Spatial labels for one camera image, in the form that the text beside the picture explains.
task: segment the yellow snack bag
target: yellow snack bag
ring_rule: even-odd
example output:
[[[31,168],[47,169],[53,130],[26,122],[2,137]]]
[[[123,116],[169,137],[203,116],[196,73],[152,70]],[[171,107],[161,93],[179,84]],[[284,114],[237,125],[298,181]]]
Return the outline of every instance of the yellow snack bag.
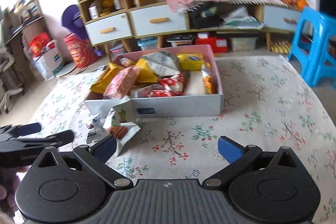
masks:
[[[124,69],[124,67],[121,67],[115,63],[110,62],[109,63],[109,70],[105,70],[105,72],[102,74],[102,76],[98,79],[98,81],[90,87],[90,90],[103,94],[109,85],[111,83],[112,79],[116,74]]]
[[[140,68],[140,73],[136,79],[136,82],[156,83],[158,81],[157,76],[153,73],[153,70],[149,67],[146,60],[140,58],[135,66]]]
[[[178,54],[177,57],[179,58],[180,68],[182,70],[201,70],[203,64],[210,67],[210,65],[203,60],[202,54]]]

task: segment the white drawer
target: white drawer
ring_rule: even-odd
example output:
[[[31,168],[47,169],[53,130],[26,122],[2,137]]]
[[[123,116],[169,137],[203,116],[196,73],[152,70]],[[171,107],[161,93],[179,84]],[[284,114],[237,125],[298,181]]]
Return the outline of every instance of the white drawer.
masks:
[[[265,27],[295,32],[301,12],[274,6],[264,6]],[[309,32],[309,24],[305,24],[304,33]]]
[[[97,20],[85,27],[92,45],[132,36],[126,13]]]
[[[168,5],[149,7],[131,11],[135,35],[137,37],[186,30],[184,14],[174,14]],[[150,23],[150,20],[166,19],[161,23]]]

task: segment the snack package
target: snack package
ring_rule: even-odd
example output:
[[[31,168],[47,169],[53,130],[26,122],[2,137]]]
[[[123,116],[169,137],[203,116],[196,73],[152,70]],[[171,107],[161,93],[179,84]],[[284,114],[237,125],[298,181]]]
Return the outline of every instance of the snack package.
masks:
[[[152,90],[149,97],[172,97],[176,96],[171,90]]]
[[[214,84],[212,82],[211,72],[206,67],[205,64],[202,65],[202,77],[203,77],[206,93],[207,94],[214,94],[215,93],[215,87],[214,87]]]
[[[120,63],[125,67],[125,68],[128,68],[130,66],[134,66],[135,65],[135,62],[128,59],[127,57],[123,57],[120,59]]]
[[[108,131],[103,128],[101,124],[100,115],[95,115],[90,120],[89,132],[87,135],[86,143],[88,145],[93,145],[94,143],[100,141],[108,135]]]
[[[110,109],[103,128],[117,139],[117,150],[114,155],[119,156],[124,145],[140,130],[135,122],[132,102],[128,96]]]
[[[136,67],[140,68],[140,73],[136,79],[138,83],[156,83],[158,81],[157,76],[154,74],[152,69],[147,64],[147,61],[140,58],[135,64]]]
[[[185,80],[181,74],[160,79],[159,82],[166,90],[171,90],[176,96],[183,94]]]
[[[99,80],[91,85],[90,90],[99,94],[103,94],[109,83],[111,83],[114,76],[116,76],[116,74],[123,69],[124,69],[123,67],[110,62],[109,70],[105,70],[105,72],[102,74]]]
[[[143,87],[134,87],[131,88],[128,95],[131,98],[146,98],[149,96],[152,90],[164,90],[165,88],[162,85],[150,85]]]
[[[142,57],[149,67],[158,76],[170,76],[180,74],[179,59],[167,50],[153,52]]]
[[[177,57],[182,70],[201,70],[203,64],[210,67],[210,64],[203,60],[202,54],[178,54]]]
[[[137,79],[140,68],[131,66],[118,72],[112,79],[111,83],[107,86],[103,96],[108,99],[123,98]]]
[[[206,95],[205,84],[203,81],[202,72],[199,70],[193,70],[190,72],[189,81],[187,82],[183,95]]]

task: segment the floral tablecloth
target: floral tablecloth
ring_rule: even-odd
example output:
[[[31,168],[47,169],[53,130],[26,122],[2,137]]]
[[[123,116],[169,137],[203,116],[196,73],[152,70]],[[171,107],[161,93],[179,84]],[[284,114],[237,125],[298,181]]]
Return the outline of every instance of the floral tablecloth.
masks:
[[[202,182],[228,165],[217,150],[219,136],[267,151],[286,145],[320,189],[321,203],[313,221],[336,221],[336,128],[313,91],[282,56],[218,58],[217,64],[224,89],[224,108],[217,117],[140,119],[142,130],[107,164],[134,182],[139,178]],[[70,128],[76,138],[61,150],[86,143],[91,114],[82,102],[98,76],[61,78],[31,119],[43,125],[35,137]]]

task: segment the blue plastic stool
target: blue plastic stool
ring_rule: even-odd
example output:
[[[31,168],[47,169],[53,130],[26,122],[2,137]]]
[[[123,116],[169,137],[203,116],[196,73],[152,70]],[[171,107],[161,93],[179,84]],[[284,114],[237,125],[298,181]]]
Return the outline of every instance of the blue plastic stool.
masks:
[[[306,21],[314,27],[311,44],[301,41],[302,29]],[[321,77],[336,78],[336,61],[328,53],[329,38],[334,34],[336,34],[336,19],[308,7],[304,9],[287,59],[290,61],[294,55],[299,60],[302,66],[301,76],[310,87],[316,86]],[[326,66],[326,60],[332,66]]]

